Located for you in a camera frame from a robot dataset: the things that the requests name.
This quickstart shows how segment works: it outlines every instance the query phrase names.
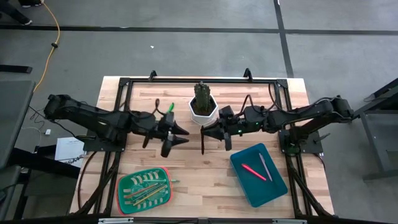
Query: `white paper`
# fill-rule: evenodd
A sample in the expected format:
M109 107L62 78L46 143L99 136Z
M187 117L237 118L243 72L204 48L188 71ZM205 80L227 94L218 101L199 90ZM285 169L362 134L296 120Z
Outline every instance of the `white paper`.
M57 148L55 150L55 160L62 160L61 162L69 163L75 167L81 167L83 163L83 159L78 161L73 161L73 158L77 158L79 156L85 155L86 152L83 151L83 146L85 143L75 139L74 137L70 138L58 138L57 139Z

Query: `pink pen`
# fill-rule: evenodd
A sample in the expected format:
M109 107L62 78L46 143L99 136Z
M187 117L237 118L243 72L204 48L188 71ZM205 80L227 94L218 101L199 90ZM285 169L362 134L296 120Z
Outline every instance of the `pink pen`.
M267 179L265 177L263 177L262 175L258 174L256 171L254 171L252 168L250 168L248 165L246 164L242 164L243 168L245 168L246 170L248 170L250 173L258 176L259 178L261 178L263 181L266 181Z

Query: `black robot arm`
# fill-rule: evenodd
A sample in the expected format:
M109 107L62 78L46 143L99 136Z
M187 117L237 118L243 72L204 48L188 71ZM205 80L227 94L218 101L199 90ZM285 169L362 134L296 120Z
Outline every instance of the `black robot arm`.
M211 125L202 127L202 136L225 140L225 149L232 149L231 136L257 131L275 133L286 125L312 119L300 127L289 129L290 143L306 139L309 134L330 123L346 123L352 120L353 111L346 100L340 96L321 98L312 105L296 108L290 111L271 110L263 106L247 106L239 114L234 114L230 106L219 110L219 118Z
M169 155L172 146L188 142L188 139L176 136L189 133L177 125L173 112L163 114L156 121L153 113L145 111L106 111L74 100L68 95L50 95L44 114L49 120L73 121L95 132L102 141L113 144L124 144L123 136L130 132L145 136L142 145L144 148L150 139L160 139L164 142L161 152L163 157Z

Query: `silver pen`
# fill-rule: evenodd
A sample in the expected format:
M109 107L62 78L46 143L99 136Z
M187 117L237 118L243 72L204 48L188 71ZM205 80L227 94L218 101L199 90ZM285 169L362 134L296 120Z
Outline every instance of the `silver pen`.
M268 171L268 167L267 167L267 165L266 165L266 161L264 160L264 158L263 158L263 156L261 155L261 153L259 153L259 155L260 155L260 159L261 159L262 165L264 165L264 168L266 168L267 175L268 175L269 179L270 179L271 182L272 182L272 177L271 177L271 175L270 175L270 173L269 173L269 171Z

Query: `white pot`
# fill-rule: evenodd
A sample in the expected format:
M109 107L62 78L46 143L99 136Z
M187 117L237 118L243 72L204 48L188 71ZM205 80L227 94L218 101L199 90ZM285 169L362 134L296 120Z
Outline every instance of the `white pot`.
M215 116L218 111L218 105L217 105L217 102L214 99L213 95L210 94L210 96L213 99L213 102L216 106L215 106L213 112L211 112L211 114L209 116L196 115L195 112L193 112L193 108L192 108L191 104L192 104L192 101L195 99L195 97L193 97L188 103L189 109L191 110L191 119L192 119L192 121L194 121L195 123L197 123L199 125L206 126L215 120Z

